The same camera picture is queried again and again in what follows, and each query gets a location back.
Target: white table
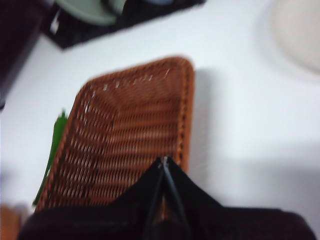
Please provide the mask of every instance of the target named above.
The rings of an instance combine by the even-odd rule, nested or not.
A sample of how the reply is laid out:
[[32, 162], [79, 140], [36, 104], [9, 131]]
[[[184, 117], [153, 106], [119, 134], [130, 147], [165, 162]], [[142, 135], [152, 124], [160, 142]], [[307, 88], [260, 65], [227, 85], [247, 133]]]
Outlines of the white table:
[[320, 75], [278, 49], [271, 3], [209, 0], [65, 51], [41, 36], [1, 114], [1, 203], [31, 206], [57, 115], [88, 79], [183, 55], [196, 69], [191, 178], [227, 206], [297, 212], [320, 237]]

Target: woven rattan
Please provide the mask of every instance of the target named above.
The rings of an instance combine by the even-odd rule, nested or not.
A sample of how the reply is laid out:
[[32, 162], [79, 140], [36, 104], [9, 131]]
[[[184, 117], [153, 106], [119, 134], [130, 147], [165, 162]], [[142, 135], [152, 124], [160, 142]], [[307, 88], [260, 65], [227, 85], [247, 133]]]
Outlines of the woven rattan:
[[87, 82], [77, 94], [36, 210], [107, 205], [158, 156], [186, 171], [194, 71], [170, 57]]

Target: brown wicker basket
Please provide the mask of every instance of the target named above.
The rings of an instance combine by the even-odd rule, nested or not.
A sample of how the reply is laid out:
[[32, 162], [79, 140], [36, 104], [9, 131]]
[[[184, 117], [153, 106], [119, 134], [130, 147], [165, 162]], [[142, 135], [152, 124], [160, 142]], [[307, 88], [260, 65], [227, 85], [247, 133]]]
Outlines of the brown wicker basket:
[[77, 94], [36, 211], [106, 205], [158, 156], [186, 171], [194, 71], [170, 57], [87, 82]]

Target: orange object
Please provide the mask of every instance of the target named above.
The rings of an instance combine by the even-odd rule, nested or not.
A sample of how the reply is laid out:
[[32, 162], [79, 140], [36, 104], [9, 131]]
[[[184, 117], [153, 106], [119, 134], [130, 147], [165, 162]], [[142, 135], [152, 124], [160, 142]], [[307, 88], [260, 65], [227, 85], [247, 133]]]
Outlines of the orange object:
[[6, 206], [1, 206], [0, 216], [0, 239], [16, 240], [21, 224], [19, 214]]
[[36, 211], [106, 205], [158, 156], [188, 169], [190, 62], [170, 57], [107, 74], [77, 94]]

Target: dark object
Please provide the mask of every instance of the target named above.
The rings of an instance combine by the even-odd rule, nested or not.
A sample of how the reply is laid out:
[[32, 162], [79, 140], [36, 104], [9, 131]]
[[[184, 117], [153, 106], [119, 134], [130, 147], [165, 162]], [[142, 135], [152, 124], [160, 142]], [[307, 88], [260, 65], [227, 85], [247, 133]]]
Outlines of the dark object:
[[0, 108], [40, 33], [48, 9], [36, 0], [0, 0]]
[[[159, 204], [162, 195], [167, 214], [164, 220], [154, 219], [155, 210], [163, 212], [163, 204]], [[34, 213], [18, 239], [178, 240], [188, 239], [189, 233], [195, 240], [316, 239], [297, 214], [221, 206], [171, 158], [164, 164], [158, 158], [138, 182], [108, 206], [57, 207]]]
[[[108, 4], [109, 0], [101, 1], [106, 9], [114, 12]], [[172, 4], [157, 5], [143, 0], [128, 0], [124, 5], [122, 15], [118, 16], [115, 24], [109, 26], [98, 26], [82, 22], [64, 11], [57, 4], [54, 4], [44, 23], [43, 31], [64, 49], [204, 2], [205, 0], [175, 0]], [[54, 24], [57, 24], [57, 30], [52, 29]]]

